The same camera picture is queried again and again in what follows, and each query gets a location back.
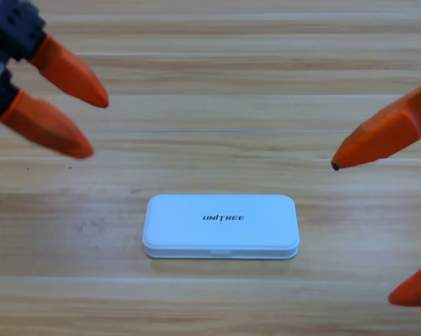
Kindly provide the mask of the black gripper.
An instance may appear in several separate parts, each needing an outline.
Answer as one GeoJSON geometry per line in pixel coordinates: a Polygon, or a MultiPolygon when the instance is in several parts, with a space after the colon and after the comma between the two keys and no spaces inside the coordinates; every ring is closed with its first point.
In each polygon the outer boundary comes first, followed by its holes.
{"type": "Polygon", "coordinates": [[[0,1],[0,123],[44,148],[86,159],[94,150],[76,123],[11,83],[8,62],[31,59],[39,73],[64,93],[99,108],[109,105],[109,95],[92,68],[46,36],[45,25],[32,1],[0,1]]]}

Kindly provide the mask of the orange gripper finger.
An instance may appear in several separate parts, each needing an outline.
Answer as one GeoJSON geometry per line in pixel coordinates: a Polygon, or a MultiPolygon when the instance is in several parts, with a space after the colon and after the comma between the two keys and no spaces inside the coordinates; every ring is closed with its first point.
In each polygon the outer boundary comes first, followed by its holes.
{"type": "Polygon", "coordinates": [[[360,124],[331,160],[335,170],[392,156],[421,139],[421,86],[360,124]]]}
{"type": "Polygon", "coordinates": [[[392,305],[421,307],[421,268],[398,285],[388,297],[392,305]]]}

